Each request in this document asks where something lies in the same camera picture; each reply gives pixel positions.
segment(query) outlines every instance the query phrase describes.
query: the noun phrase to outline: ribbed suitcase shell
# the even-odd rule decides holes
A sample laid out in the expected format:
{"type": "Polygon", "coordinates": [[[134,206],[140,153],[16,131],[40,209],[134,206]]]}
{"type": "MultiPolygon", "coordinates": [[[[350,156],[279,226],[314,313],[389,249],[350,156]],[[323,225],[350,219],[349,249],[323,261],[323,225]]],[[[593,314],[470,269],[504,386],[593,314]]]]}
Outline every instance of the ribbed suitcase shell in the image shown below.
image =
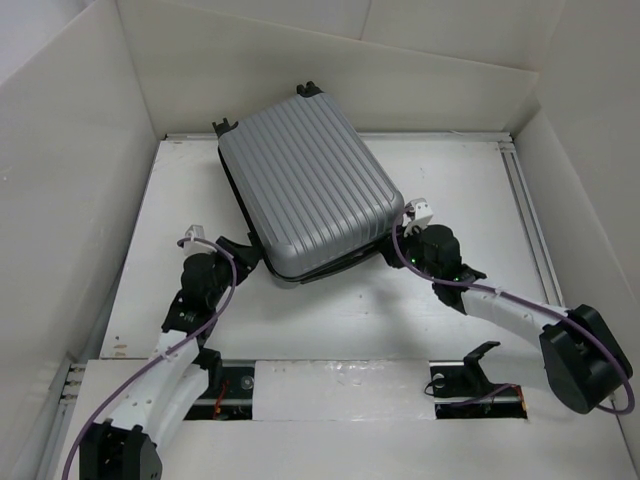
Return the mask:
{"type": "Polygon", "coordinates": [[[220,135],[272,273],[300,281],[389,232],[402,195],[326,93],[296,95],[220,135]]]}

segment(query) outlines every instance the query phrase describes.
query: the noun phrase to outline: white table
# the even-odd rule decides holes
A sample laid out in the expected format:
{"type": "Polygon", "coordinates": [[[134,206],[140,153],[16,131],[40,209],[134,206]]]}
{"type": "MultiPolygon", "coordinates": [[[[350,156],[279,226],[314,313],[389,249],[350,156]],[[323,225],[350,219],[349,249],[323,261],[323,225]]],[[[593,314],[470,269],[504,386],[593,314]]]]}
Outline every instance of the white table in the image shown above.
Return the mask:
{"type": "MultiPolygon", "coordinates": [[[[434,222],[453,228],[467,263],[499,284],[545,299],[541,275],[548,284],[550,274],[539,256],[537,262],[534,258],[540,245],[530,248],[532,232],[523,229],[501,152],[510,146],[496,141],[507,140],[504,135],[371,135],[365,140],[405,199],[427,198],[434,222]]],[[[517,188],[515,193],[522,196],[517,188]]],[[[203,225],[213,240],[246,238],[210,136],[171,137],[160,144],[102,360],[88,365],[65,453],[95,406],[143,364],[136,358],[151,352],[179,288],[184,257],[175,241],[190,224],[203,225]]],[[[338,387],[344,382],[323,377],[322,368],[310,372],[304,364],[287,364],[285,373],[277,363],[259,363],[254,393],[259,420],[183,422],[162,453],[164,480],[636,478],[616,419],[564,408],[546,385],[534,347],[445,308],[429,284],[386,267],[381,258],[292,290],[277,288],[262,265],[237,290],[209,344],[225,359],[395,363],[386,377],[366,377],[365,387],[371,389],[366,391],[373,393],[364,396],[360,380],[345,393],[338,387]],[[424,359],[460,359],[486,340],[502,342],[483,360],[487,375],[524,385],[529,420],[433,420],[431,399],[407,372],[427,375],[424,359]],[[309,383],[310,375],[317,382],[309,383]],[[285,383],[273,388],[277,381],[285,383]],[[398,382],[406,388],[396,389],[398,382]],[[314,401],[315,408],[309,408],[314,401]],[[387,408],[391,403],[398,408],[387,408]],[[368,420],[351,421],[358,415],[368,420]]],[[[420,377],[417,383],[425,381],[420,377]]]]}

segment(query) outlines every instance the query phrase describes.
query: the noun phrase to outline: white panel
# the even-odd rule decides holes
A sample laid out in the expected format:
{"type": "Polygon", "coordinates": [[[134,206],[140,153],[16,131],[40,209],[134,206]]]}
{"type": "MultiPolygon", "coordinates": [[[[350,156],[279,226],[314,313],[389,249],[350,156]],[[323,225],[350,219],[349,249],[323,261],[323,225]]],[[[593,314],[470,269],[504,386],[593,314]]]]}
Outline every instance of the white panel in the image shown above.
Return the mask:
{"type": "MultiPolygon", "coordinates": [[[[406,200],[428,199],[434,222],[454,230],[469,264],[497,284],[543,298],[496,143],[401,135],[365,142],[406,200]]],[[[216,149],[211,137],[161,143],[101,356],[145,358],[153,350],[180,288],[184,256],[175,242],[189,225],[203,225],[213,240],[246,241],[216,149]]],[[[506,330],[445,307],[425,280],[378,256],[290,290],[278,288],[261,263],[209,344],[226,359],[369,360],[461,358],[489,339],[503,341],[501,350],[515,359],[535,352],[506,330]]]]}
{"type": "MultiPolygon", "coordinates": [[[[544,109],[518,136],[516,148],[567,304],[597,308],[637,369],[639,305],[544,109]]],[[[637,373],[631,383],[640,392],[637,373]]],[[[623,391],[618,399],[623,407],[623,391]]],[[[620,421],[632,453],[640,458],[640,415],[620,421]]]]}
{"type": "MultiPolygon", "coordinates": [[[[608,277],[595,269],[594,274],[600,275],[603,288],[608,285],[608,299],[624,295],[626,305],[628,296],[635,296],[634,305],[640,298],[638,18],[640,2],[634,0],[567,1],[538,88],[540,104],[584,186],[632,293],[624,282],[618,287],[623,291],[613,292],[608,277]]],[[[579,235],[580,240],[564,241],[583,242],[579,235]]],[[[593,261],[586,255],[583,259],[593,261]]],[[[619,280],[617,271],[614,278],[619,280]]],[[[637,347],[629,340],[640,337],[637,312],[608,317],[628,347],[627,353],[633,355],[637,347]]],[[[640,412],[623,418],[622,425],[640,462],[640,412]]]]}
{"type": "Polygon", "coordinates": [[[362,39],[539,70],[564,0],[372,0],[362,39]]]}
{"type": "Polygon", "coordinates": [[[257,362],[254,420],[433,420],[427,360],[257,362]]]}
{"type": "Polygon", "coordinates": [[[359,39],[370,0],[169,0],[314,32],[359,39]]]}
{"type": "Polygon", "coordinates": [[[211,131],[310,79],[361,130],[502,130],[536,79],[158,0],[119,6],[159,134],[211,131]]]}
{"type": "MultiPolygon", "coordinates": [[[[89,362],[55,479],[85,419],[142,364],[89,362]]],[[[165,453],[162,480],[637,479],[615,418],[599,411],[529,421],[183,422],[165,453]]]]}
{"type": "Polygon", "coordinates": [[[91,0],[0,0],[0,83],[91,0]]]}
{"type": "Polygon", "coordinates": [[[0,86],[0,145],[0,465],[10,468],[118,271],[155,148],[113,1],[96,1],[0,86]]]}

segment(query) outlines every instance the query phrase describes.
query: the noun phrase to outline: suitcase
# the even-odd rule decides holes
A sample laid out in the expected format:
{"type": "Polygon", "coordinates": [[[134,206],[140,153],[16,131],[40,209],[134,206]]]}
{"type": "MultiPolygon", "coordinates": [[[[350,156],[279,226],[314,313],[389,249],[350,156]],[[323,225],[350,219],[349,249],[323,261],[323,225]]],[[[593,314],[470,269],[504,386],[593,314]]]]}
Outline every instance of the suitcase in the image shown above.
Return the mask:
{"type": "Polygon", "coordinates": [[[404,200],[335,101],[313,82],[230,125],[218,153],[252,243],[276,277],[307,283],[375,254],[404,200]]]}

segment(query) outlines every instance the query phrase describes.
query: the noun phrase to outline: white tabletop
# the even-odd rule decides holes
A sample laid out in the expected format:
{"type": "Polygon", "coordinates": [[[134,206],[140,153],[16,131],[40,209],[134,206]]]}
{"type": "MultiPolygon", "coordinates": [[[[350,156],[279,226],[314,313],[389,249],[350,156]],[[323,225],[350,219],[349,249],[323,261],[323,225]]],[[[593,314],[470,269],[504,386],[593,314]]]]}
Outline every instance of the white tabletop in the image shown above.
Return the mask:
{"type": "MultiPolygon", "coordinates": [[[[54,478],[60,478],[69,447],[86,418],[143,363],[89,362],[54,478]]],[[[258,371],[255,395],[260,382],[258,371]]],[[[540,408],[545,402],[539,400],[546,394],[527,389],[524,393],[528,421],[433,420],[433,416],[406,420],[402,413],[413,408],[407,398],[430,402],[421,389],[411,388],[398,391],[395,404],[400,414],[387,411],[387,420],[307,417],[305,421],[183,422],[169,447],[161,452],[162,480],[637,478],[615,418],[599,411],[577,415],[559,402],[540,408]]],[[[355,405],[349,397],[334,398],[345,403],[341,414],[355,405]]],[[[269,402],[264,397],[256,400],[269,402]]],[[[288,397],[285,407],[292,405],[288,397]]],[[[308,413],[302,407],[298,418],[308,413]]],[[[329,410],[325,415],[336,412],[329,410]]],[[[78,479],[77,460],[76,455],[72,480],[78,479]]]]}
{"type": "MultiPolygon", "coordinates": [[[[364,138],[405,200],[426,198],[433,222],[453,228],[467,263],[498,284],[544,298],[496,142],[364,138]]],[[[247,238],[212,137],[160,144],[102,358],[146,358],[153,350],[180,288],[184,257],[175,242],[191,224],[203,225],[212,240],[247,238]]],[[[291,290],[278,288],[261,264],[237,289],[209,345],[226,359],[448,359],[486,340],[501,341],[500,353],[514,358],[535,352],[509,332],[441,305],[427,282],[378,256],[291,290]]]]}

